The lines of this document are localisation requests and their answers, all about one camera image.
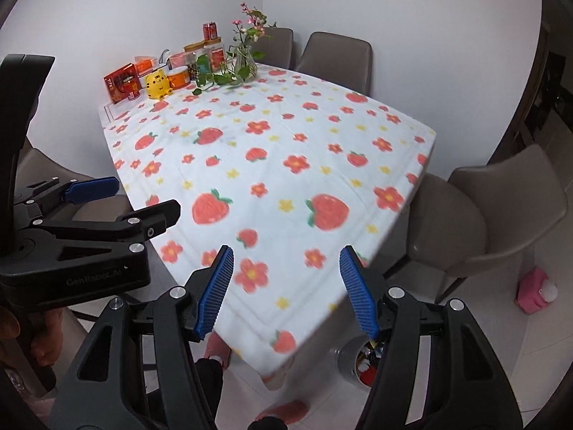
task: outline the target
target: blue gripper pad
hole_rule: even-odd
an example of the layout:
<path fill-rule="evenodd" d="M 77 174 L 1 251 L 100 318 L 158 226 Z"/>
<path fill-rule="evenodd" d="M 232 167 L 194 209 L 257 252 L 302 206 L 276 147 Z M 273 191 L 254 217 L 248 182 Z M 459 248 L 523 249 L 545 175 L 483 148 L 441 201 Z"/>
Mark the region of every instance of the blue gripper pad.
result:
<path fill-rule="evenodd" d="M 119 181 L 114 176 L 72 183 L 64 192 L 64 202 L 84 204 L 85 202 L 113 197 L 118 190 Z"/>

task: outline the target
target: tablecloth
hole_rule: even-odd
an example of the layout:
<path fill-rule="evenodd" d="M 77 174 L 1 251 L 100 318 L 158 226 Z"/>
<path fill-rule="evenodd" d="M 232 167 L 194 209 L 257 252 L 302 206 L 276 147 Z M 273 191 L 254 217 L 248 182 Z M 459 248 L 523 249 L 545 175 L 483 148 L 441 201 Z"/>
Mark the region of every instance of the tablecloth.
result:
<path fill-rule="evenodd" d="M 131 102 L 104 127 L 134 208 L 176 199 L 153 239 L 175 280 L 235 270 L 215 330 L 262 376 L 286 363 L 346 295 L 339 252 L 377 252 L 409 200 L 435 133 L 329 82 L 260 65 L 257 79 Z"/>

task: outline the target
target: white wall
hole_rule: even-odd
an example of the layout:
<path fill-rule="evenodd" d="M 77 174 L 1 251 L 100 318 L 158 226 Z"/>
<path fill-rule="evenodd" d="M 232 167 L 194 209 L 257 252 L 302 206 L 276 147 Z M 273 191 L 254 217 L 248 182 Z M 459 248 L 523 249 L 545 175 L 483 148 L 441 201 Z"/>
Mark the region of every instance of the white wall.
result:
<path fill-rule="evenodd" d="M 30 126 L 35 147 L 93 176 L 115 173 L 97 116 L 109 102 L 103 77 L 135 55 L 182 51 L 216 21 L 224 42 L 240 3 L 262 0 L 19 0 L 0 30 L 8 53 L 52 55 L 56 63 Z"/>
<path fill-rule="evenodd" d="M 483 164 L 511 120 L 539 37 L 541 0 L 263 0 L 302 47 L 314 31 L 369 41 L 371 96 L 438 133 L 430 170 Z"/>

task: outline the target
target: chair backrest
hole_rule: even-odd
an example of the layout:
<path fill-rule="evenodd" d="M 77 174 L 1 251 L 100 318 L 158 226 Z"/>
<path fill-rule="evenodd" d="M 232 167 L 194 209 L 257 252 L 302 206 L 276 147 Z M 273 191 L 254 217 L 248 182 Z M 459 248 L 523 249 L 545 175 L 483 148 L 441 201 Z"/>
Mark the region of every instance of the chair backrest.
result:
<path fill-rule="evenodd" d="M 466 194 L 485 218 L 486 254 L 466 261 L 479 269 L 533 244 L 567 213 L 565 192 L 537 144 L 504 162 L 458 168 L 449 183 Z"/>
<path fill-rule="evenodd" d="M 292 68 L 293 32 L 285 27 L 266 27 L 269 37 L 262 37 L 253 44 L 253 50 L 262 51 L 265 56 L 259 63 L 283 69 Z"/>
<path fill-rule="evenodd" d="M 372 46 L 360 39 L 315 32 L 295 71 L 369 95 Z"/>

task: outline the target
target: jar lid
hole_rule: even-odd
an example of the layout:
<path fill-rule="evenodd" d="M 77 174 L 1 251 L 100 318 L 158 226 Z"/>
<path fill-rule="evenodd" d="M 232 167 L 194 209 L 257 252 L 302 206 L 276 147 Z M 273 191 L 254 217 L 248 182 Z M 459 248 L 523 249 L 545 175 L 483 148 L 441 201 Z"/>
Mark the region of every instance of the jar lid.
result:
<path fill-rule="evenodd" d="M 196 51 L 196 50 L 199 50 L 200 48 L 203 48 L 203 45 L 204 45 L 204 41 L 190 43 L 189 45 L 186 45 L 183 48 L 183 50 L 185 50 L 185 51 Z"/>
<path fill-rule="evenodd" d="M 214 44 L 216 44 L 216 43 L 221 43 L 221 37 L 217 37 L 216 39 L 213 39 L 213 40 L 206 40 L 206 41 L 204 42 L 204 45 L 205 45 L 205 46 L 207 46 L 207 45 L 214 45 Z"/>

